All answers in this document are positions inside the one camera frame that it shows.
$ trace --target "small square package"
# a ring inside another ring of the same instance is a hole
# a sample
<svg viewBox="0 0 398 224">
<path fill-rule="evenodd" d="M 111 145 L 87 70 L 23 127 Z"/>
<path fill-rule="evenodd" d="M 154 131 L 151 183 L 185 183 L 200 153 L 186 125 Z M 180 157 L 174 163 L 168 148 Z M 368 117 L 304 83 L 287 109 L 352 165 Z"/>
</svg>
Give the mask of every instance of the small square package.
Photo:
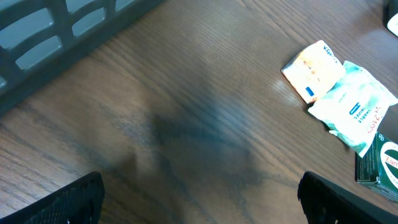
<svg viewBox="0 0 398 224">
<path fill-rule="evenodd" d="M 323 41 L 308 46 L 282 73 L 306 103 L 323 97 L 343 77 L 345 69 Z"/>
<path fill-rule="evenodd" d="M 308 109 L 363 157 L 388 107 L 398 99 L 366 69 L 345 61 L 346 75 Z"/>
</svg>

